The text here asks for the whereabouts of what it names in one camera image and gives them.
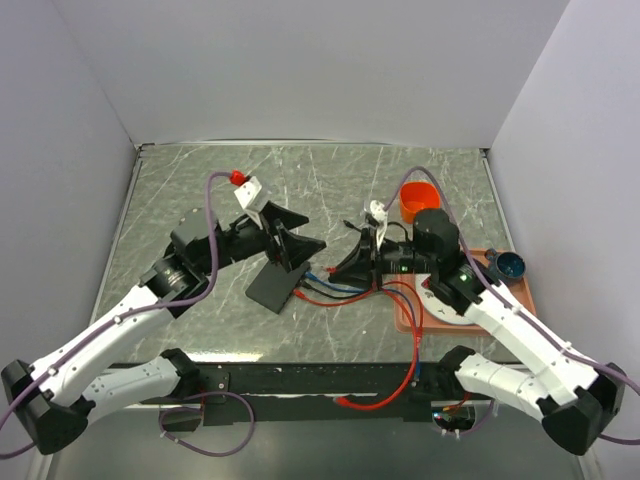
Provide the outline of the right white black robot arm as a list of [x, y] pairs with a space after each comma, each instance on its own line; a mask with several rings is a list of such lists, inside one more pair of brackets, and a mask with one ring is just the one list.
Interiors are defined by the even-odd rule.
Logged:
[[585, 454], [618, 414], [624, 373], [575, 351], [529, 312], [489, 270], [464, 251], [459, 229], [440, 208], [419, 211], [412, 238], [387, 242], [376, 217], [337, 266], [334, 283], [369, 290], [388, 274], [424, 274], [440, 305], [481, 327], [506, 347], [526, 372], [494, 363], [466, 347], [440, 361], [437, 386], [446, 397], [465, 392], [491, 397], [539, 421], [546, 434], [574, 455]]

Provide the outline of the black network switch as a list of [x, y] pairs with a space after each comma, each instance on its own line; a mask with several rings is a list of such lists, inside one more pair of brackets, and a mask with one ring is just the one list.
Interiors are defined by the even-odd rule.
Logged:
[[267, 310], [280, 314], [311, 265], [305, 261], [287, 272], [281, 265], [266, 263], [245, 291], [245, 295]]

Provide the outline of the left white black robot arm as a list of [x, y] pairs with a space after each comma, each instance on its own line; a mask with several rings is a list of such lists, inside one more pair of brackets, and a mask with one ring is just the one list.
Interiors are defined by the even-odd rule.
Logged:
[[289, 273], [306, 266], [325, 241], [295, 234], [304, 215], [267, 202], [255, 218], [241, 215], [222, 229], [210, 208], [183, 215], [162, 258], [103, 317], [51, 354], [14, 360], [1, 372], [15, 414], [43, 455], [73, 443], [87, 427], [131, 404], [155, 398], [190, 400], [199, 369], [178, 348], [106, 374], [122, 351], [177, 319], [212, 289], [217, 273], [257, 254]]

